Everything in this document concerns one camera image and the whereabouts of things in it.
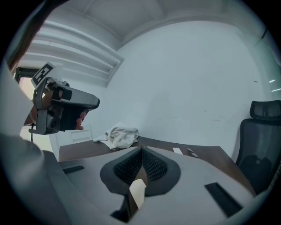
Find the chair headrest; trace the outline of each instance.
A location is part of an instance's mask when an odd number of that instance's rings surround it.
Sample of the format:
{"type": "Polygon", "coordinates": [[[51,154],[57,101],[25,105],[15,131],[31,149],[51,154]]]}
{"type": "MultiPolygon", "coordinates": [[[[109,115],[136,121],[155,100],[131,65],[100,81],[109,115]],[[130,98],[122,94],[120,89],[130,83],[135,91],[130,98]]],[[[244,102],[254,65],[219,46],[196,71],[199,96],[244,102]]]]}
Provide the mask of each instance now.
{"type": "Polygon", "coordinates": [[[259,120],[281,120],[281,101],[252,101],[250,116],[259,120]]]}

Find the black office chair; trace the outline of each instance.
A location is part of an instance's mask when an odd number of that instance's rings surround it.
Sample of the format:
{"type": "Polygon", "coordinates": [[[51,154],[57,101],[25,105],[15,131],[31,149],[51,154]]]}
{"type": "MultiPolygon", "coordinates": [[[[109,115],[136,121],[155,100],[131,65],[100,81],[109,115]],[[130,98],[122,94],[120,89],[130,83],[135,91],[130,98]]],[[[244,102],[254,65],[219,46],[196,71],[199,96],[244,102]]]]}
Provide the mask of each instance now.
{"type": "Polygon", "coordinates": [[[240,125],[236,164],[259,194],[269,187],[281,161],[281,101],[253,101],[250,116],[240,125]]]}

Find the white towel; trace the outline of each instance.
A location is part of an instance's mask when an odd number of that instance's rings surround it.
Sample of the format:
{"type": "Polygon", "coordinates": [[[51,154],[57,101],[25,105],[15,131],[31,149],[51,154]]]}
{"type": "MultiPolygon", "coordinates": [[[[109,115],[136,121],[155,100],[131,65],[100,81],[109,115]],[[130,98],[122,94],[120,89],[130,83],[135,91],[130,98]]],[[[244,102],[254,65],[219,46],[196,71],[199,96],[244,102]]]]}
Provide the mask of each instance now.
{"type": "Polygon", "coordinates": [[[102,136],[93,139],[93,141],[102,142],[110,149],[126,149],[133,143],[138,142],[138,136],[138,129],[126,127],[123,123],[119,122],[111,129],[105,131],[102,136]]]}

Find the hand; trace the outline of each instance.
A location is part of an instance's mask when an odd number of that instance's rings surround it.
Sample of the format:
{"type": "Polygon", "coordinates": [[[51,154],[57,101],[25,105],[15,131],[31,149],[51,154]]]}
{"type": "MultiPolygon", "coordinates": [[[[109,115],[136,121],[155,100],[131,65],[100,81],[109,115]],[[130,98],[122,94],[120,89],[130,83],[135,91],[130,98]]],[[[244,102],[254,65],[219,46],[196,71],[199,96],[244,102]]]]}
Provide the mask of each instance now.
{"type": "MultiPolygon", "coordinates": [[[[63,93],[63,90],[60,90],[59,93],[58,93],[58,97],[61,99],[62,97],[62,93],[63,93]]],[[[43,107],[45,109],[47,109],[49,106],[50,106],[50,101],[52,99],[52,96],[53,96],[53,91],[49,91],[43,98],[42,98],[42,104],[43,104],[43,107]]],[[[84,111],[84,112],[81,112],[80,114],[80,118],[78,118],[76,120],[76,127],[75,127],[75,130],[80,130],[82,131],[84,129],[83,126],[81,126],[81,123],[83,122],[84,118],[86,117],[86,114],[87,114],[88,111],[84,111]]]]}

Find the desk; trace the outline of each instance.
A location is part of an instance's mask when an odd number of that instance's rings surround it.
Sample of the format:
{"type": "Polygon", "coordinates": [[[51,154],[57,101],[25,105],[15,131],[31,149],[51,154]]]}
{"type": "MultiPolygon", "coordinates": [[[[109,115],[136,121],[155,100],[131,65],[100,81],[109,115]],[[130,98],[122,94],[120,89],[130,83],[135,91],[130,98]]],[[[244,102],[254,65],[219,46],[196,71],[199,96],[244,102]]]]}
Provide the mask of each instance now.
{"type": "MultiPolygon", "coordinates": [[[[214,167],[218,168],[240,184],[245,186],[253,196],[256,196],[254,189],[250,185],[247,178],[242,174],[238,166],[232,161],[232,159],[223,151],[219,146],[198,146],[198,145],[184,145],[172,142],[163,142],[150,138],[139,137],[139,142],[136,142],[133,146],[150,146],[159,149],[165,149],[173,152],[174,148],[180,148],[184,155],[190,156],[187,148],[190,148],[198,158],[204,160],[214,167]]],[[[110,150],[105,144],[101,142],[86,141],[72,145],[65,145],[60,147],[59,161],[82,159],[93,156],[100,156],[116,151],[110,150]]]]}

